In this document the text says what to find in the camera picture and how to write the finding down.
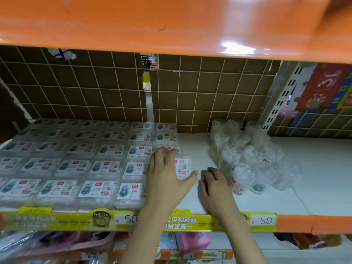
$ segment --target hand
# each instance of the hand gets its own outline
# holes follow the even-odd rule
[[[160,147],[151,156],[148,168],[145,205],[166,213],[166,217],[170,216],[172,210],[191,190],[198,175],[195,170],[186,180],[179,180],[175,170],[176,154],[175,149],[168,151],[165,147]]]
[[[220,221],[224,217],[240,214],[225,176],[217,169],[202,170],[198,183],[199,198],[209,212]]]

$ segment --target person's right hand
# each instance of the person's right hand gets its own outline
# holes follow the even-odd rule
[[[202,204],[220,221],[224,217],[240,213],[225,176],[217,168],[202,170],[198,192]]]

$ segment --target pink item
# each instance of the pink item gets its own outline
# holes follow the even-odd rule
[[[192,251],[206,248],[210,239],[205,232],[175,232],[178,250],[186,255]]]

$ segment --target person's left hand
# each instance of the person's left hand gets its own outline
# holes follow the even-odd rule
[[[186,180],[179,180],[175,170],[176,154],[175,149],[168,151],[165,147],[160,147],[151,156],[148,167],[145,206],[160,209],[167,214],[166,217],[191,190],[198,175],[195,170]]]

